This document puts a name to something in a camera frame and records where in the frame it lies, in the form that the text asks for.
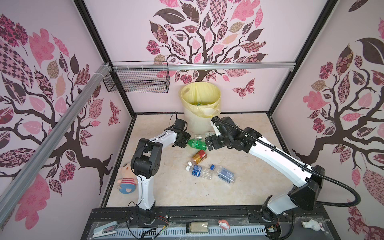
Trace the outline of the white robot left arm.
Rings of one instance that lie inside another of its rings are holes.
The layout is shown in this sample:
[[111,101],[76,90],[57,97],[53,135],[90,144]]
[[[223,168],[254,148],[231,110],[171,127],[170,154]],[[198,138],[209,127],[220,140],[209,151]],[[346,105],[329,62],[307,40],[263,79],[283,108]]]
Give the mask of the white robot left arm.
[[176,119],[163,133],[151,139],[139,140],[131,161],[131,169],[139,181],[138,213],[143,218],[155,217],[154,176],[161,165],[163,149],[172,146],[184,149],[191,135],[187,133],[188,124]]

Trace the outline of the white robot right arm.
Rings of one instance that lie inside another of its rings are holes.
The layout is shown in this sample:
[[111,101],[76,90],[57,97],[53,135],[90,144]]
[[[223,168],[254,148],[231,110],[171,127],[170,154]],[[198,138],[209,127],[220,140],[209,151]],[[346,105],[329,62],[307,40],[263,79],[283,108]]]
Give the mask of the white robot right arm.
[[215,135],[206,140],[210,151],[223,147],[243,151],[263,160],[292,182],[290,191],[277,197],[269,196],[263,203],[261,213],[265,219],[271,221],[273,217],[295,208],[314,209],[323,184],[319,177],[325,173],[322,167],[313,168],[291,158],[256,130],[240,129],[230,117],[213,117],[211,126]]

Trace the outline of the green soda bottle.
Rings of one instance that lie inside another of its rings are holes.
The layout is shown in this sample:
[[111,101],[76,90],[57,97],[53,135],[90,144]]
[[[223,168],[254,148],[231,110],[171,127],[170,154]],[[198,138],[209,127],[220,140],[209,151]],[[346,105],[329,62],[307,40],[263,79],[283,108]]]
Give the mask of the green soda bottle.
[[191,148],[198,149],[198,150],[205,151],[207,149],[206,143],[201,140],[189,140],[188,145]]

